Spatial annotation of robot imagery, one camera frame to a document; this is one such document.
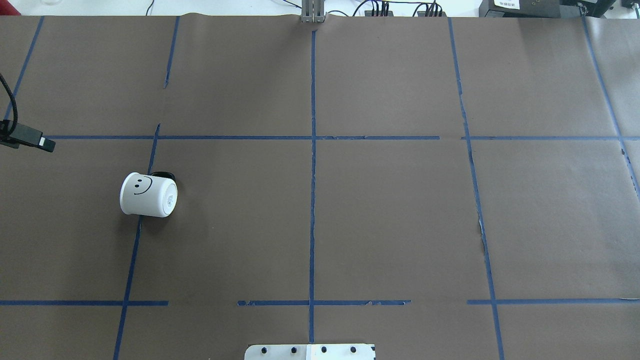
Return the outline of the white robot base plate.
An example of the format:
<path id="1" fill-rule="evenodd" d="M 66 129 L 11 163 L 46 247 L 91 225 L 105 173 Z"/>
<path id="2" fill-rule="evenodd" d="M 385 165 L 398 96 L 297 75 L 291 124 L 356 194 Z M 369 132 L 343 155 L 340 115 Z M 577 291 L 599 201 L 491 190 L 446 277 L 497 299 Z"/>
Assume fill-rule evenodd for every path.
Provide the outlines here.
<path id="1" fill-rule="evenodd" d="M 375 360 L 374 344 L 254 344 L 247 347 L 245 360 Z"/>

